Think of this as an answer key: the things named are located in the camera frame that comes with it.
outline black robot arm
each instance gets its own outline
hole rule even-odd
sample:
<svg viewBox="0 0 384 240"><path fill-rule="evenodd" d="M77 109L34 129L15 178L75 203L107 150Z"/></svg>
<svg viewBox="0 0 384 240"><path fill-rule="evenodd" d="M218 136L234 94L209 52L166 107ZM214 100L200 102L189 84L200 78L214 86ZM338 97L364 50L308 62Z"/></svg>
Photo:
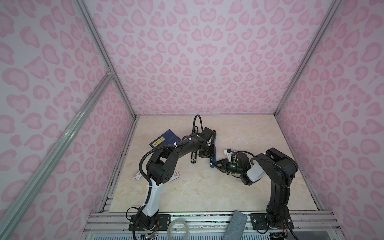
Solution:
<svg viewBox="0 0 384 240"><path fill-rule="evenodd" d="M292 179L299 170L297 163L275 148L254 158L271 179L271 198L266 207L266 221L270 228L278 228L289 217L288 200Z"/></svg>
<svg viewBox="0 0 384 240"><path fill-rule="evenodd" d="M134 239L136 239L134 231L136 224L142 226L144 229L154 228L157 222L162 188L164 183L167 183L172 177L178 159L193 151L199 151L201 157L211 158L214 156L215 152L211 150L213 146L208 146L207 144L212 135L213 131L206 127L201 133L192 133L174 145L159 146L144 155L139 163L139 170L149 184L146 200L144 204L140 206L133 219L132 234ZM142 170L142 163L151 153L153 154L146 165L147 174L145 174Z"/></svg>

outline clear tape roll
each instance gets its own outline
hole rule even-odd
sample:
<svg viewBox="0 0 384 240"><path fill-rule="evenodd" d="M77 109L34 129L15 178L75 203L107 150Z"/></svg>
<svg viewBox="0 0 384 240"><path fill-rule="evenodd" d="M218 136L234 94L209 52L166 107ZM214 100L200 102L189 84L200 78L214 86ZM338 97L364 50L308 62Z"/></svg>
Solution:
<svg viewBox="0 0 384 240"><path fill-rule="evenodd" d="M170 240L173 239L172 236L171 236L171 233L170 233L170 232L172 231L173 226L174 226L175 224L177 224L177 223L181 223L181 224L183 224L183 225L185 226L185 236L183 237L182 240L187 240L187 239L188 239L188 235L189 235L188 224L187 224L184 220L182 220L181 218L175 219L175 220L173 220L173 221L169 224L169 226L168 226L168 230L167 230L168 238L169 238Z"/></svg>

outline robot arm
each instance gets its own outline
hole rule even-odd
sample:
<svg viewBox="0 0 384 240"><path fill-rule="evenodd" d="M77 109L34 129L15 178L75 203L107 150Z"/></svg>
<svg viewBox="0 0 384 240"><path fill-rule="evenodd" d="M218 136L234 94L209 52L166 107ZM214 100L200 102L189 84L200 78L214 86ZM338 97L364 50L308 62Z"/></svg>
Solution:
<svg viewBox="0 0 384 240"><path fill-rule="evenodd" d="M206 127L201 133L192 133L185 138L184 141L187 143L180 144L180 146L175 143L176 148L161 148L153 152L146 165L145 177L150 180L151 184L147 187L146 203L141 206L142 210L138 211L139 225L146 229L152 229L155 225L162 188L172 177L180 157L196 151L199 151L200 157L214 156L215 152L212 150L214 146L207 144L212 135L213 131Z"/></svg>
<svg viewBox="0 0 384 240"><path fill-rule="evenodd" d="M224 151L228 159L232 158L231 150ZM236 153L235 161L229 162L228 159L217 161L215 167L220 171L230 174L240 174L240 178L245 185L252 185L259 181L266 173L271 179L271 197L266 207L266 221L270 228L281 226L287 216L286 205L290 196L290 182L298 171L298 165L289 156L275 148L260 153L251 159L256 160L250 167L249 158L243 152Z"/></svg>

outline beige floor panel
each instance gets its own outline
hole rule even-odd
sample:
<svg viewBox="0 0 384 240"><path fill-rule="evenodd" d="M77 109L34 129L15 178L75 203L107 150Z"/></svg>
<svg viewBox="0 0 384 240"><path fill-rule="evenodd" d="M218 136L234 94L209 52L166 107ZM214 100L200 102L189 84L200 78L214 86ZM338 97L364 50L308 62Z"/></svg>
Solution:
<svg viewBox="0 0 384 240"><path fill-rule="evenodd" d="M115 191L110 212L125 212L144 201L148 182L134 179L139 161L151 150L149 143L171 129L178 137L189 135L193 116L140 117L129 148L124 168ZM203 127L217 131L217 160L224 158L224 150L245 150L264 153L275 147L292 157L283 134L273 115L202 116ZM160 198L160 212L187 211L260 211L270 199L271 181L265 174L257 183L247 186L241 179L226 175L209 166L208 159L190 162L190 154L179 159L176 169L180 178L165 184ZM300 172L292 182L290 210L317 210Z"/></svg>

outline gray cloth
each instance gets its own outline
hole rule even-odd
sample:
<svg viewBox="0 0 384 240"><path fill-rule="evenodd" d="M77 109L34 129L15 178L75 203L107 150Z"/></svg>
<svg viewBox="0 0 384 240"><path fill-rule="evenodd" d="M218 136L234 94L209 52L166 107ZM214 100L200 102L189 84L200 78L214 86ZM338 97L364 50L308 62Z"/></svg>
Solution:
<svg viewBox="0 0 384 240"><path fill-rule="evenodd" d="M229 222L228 228L225 231L223 240L240 240L243 236L247 216L239 211L235 211Z"/></svg>

